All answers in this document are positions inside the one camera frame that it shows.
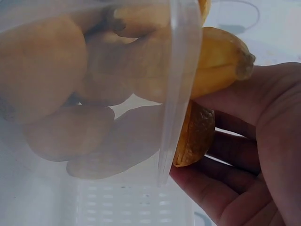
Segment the yellow fruit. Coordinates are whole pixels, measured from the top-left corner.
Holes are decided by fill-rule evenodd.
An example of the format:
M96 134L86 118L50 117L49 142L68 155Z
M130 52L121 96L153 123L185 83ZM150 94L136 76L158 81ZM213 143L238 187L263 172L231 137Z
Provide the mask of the yellow fruit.
M119 36L139 38L170 22L169 4L112 7L108 10L109 27Z
M53 113L86 71L85 39L68 16L0 33L0 115L30 123Z
M202 24L204 24L211 8L211 0L198 0L198 3L203 20Z
M150 158L160 148L163 116L161 105L127 111L95 152L67 163L67 172L82 179L103 179Z
M13 6L8 7L5 12L1 13L0 27L1 21L18 26L22 23L29 23L61 14L61 16L69 15L75 24L81 28L82 32L85 33L104 20L104 7L99 5L91 7L91 4L96 4L96 2L93 0L51 0L36 2L35 4L20 2L13 4Z
M255 56L238 37L217 28L204 27L191 99L226 88L236 80L249 79L254 61Z
M160 37L162 31L157 32L151 35ZM144 59L149 59L146 61L149 65L143 65L141 68L137 66L132 69L133 74L142 75L140 78L132 79L134 94L150 101L163 103L167 92L170 45L167 41L163 42L159 38L149 37L145 43L138 43L138 41L133 43L132 60L133 62L137 61L137 65L143 65L140 57L135 59L137 52L137 56L145 56ZM140 48L134 46L136 43L140 44ZM251 76L254 61L255 56L249 52L238 37L217 28L204 27L202 50L190 98L194 99L218 91L236 80L248 79ZM183 90L190 88L192 78L186 76L191 74L190 70L192 70L191 67L186 65L182 80Z
M208 151L215 131L214 112L190 101L174 155L174 166L199 161Z
M23 125L23 133L28 145L41 158L68 161L91 153L113 122L114 111L110 108L77 105Z
M97 7L83 11L75 11L70 13L70 16L81 28L82 32L86 33L104 20L104 9Z
M132 95L127 77L104 72L103 62L115 48L134 40L112 32L98 33L87 40L88 72L76 89L81 103L113 106L123 103Z

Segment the hand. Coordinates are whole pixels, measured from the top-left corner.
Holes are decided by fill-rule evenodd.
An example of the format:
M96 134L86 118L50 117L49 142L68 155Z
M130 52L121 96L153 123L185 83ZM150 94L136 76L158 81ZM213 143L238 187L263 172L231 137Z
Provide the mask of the hand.
M196 100L216 111L207 155L171 176L218 226L301 225L301 64L257 66Z

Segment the finger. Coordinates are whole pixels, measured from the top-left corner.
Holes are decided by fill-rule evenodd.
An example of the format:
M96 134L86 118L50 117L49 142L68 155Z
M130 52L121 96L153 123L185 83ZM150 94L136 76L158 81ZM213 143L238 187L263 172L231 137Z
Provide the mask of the finger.
M255 175L261 171L257 144L245 137L216 131L207 155Z
M218 92L199 97L200 105L233 115L256 126L260 115L294 83L297 63L255 66L252 77Z
M215 124L217 128L256 140L255 126L227 113L215 111Z
M233 166L204 157L195 167L205 175L219 180L238 194L246 192L253 185L260 183L257 177Z
M193 167L172 167L171 177L214 221L238 194L224 183L209 178Z

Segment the clear plastic container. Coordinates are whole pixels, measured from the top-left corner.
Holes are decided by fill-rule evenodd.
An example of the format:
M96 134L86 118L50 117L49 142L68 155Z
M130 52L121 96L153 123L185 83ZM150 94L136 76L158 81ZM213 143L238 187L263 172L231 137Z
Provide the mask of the clear plastic container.
M0 225L191 226L200 27L194 0L0 1Z

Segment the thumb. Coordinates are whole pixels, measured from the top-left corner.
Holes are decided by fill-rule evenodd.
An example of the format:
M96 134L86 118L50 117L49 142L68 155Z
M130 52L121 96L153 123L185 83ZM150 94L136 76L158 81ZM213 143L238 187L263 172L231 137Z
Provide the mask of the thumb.
M224 112L254 126L267 108L296 83L301 83L301 64L255 66L252 77L228 88L199 97L200 105Z

